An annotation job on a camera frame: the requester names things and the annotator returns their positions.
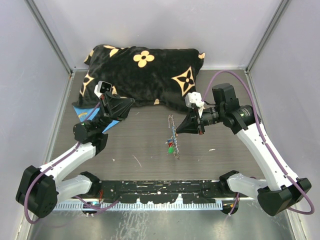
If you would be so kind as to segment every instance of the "wall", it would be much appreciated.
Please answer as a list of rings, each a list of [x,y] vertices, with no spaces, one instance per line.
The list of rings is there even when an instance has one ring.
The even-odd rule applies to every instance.
[[[320,2],[291,1],[251,71],[267,131],[283,158],[312,183],[315,214],[303,216],[319,239]],[[308,211],[306,201],[301,209]]]
[[[204,69],[246,67],[280,0],[35,0],[71,66],[98,44],[196,48]]]
[[[68,73],[24,1],[2,1],[0,15],[0,232],[12,240],[22,173],[44,160]]]

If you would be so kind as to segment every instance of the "blue fabric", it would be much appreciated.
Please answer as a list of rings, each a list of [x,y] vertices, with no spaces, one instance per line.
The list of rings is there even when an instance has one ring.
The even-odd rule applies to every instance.
[[[77,107],[75,107],[75,106],[73,106],[73,108],[74,108],[74,110],[75,110],[76,114],[78,115],[78,118],[80,119],[81,122],[83,122],[83,121],[85,120],[86,116],[87,116],[88,114],[90,114],[91,111],[93,110],[93,108],[77,108]],[[99,108],[97,108],[97,109],[92,113],[92,115],[89,117],[88,120],[92,120],[92,119],[95,117],[95,115],[97,115],[98,111],[99,111]],[[114,125],[116,125],[117,123],[119,123],[119,121],[113,120],[112,123],[110,123],[109,126],[107,126],[107,127],[105,128],[105,130],[103,131],[103,133],[104,133],[105,131],[107,131],[108,129],[112,128],[112,127],[113,127]]]

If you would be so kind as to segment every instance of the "green bead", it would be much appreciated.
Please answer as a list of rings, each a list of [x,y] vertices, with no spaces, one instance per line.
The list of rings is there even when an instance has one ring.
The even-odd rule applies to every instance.
[[[175,148],[173,146],[169,147],[169,149],[168,149],[169,154],[173,154],[174,151],[175,151]]]

